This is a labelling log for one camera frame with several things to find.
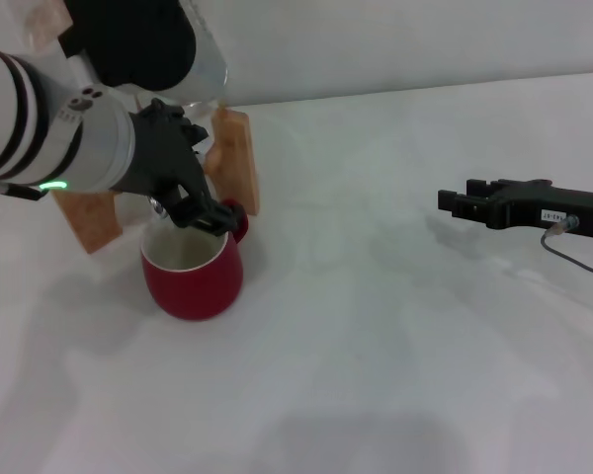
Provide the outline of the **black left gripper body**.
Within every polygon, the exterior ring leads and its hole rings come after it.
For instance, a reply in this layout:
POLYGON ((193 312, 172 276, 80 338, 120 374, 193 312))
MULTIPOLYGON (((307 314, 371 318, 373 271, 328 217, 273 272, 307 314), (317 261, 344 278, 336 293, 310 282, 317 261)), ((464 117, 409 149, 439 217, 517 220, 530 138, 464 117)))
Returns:
POLYGON ((183 188, 193 198, 207 196, 209 188, 194 146, 209 137, 192 123, 180 106, 159 99, 131 114, 134 148, 127 171, 112 186, 115 192, 162 198, 183 188))

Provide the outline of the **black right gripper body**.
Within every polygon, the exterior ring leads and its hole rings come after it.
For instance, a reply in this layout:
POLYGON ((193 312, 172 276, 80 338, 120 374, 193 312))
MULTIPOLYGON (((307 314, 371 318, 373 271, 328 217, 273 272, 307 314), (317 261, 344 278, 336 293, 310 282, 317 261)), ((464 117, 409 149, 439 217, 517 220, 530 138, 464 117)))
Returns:
POLYGON ((490 228, 549 229, 569 215, 579 223, 569 233, 593 238, 593 193, 556 188, 549 180, 491 182, 490 228))

